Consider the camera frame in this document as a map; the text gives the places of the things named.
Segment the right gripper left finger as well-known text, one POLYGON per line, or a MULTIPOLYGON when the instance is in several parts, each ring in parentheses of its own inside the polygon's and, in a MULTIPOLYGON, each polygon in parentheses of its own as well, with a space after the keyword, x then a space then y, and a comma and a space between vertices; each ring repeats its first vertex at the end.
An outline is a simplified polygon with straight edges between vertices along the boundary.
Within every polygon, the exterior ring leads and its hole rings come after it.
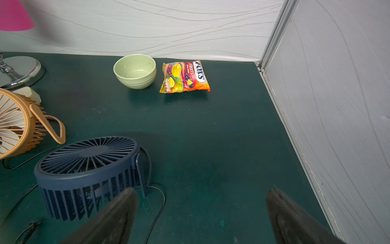
POLYGON ((62 244, 126 244, 135 221, 139 196, 127 188, 78 228, 62 244))

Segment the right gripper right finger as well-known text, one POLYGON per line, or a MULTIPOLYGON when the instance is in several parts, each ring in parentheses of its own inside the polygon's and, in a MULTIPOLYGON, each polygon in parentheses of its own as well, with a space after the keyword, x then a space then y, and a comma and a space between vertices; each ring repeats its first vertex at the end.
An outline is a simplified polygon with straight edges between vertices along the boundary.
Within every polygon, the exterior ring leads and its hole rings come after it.
POLYGON ((267 193, 266 206, 278 244, 343 244, 281 190, 267 193))

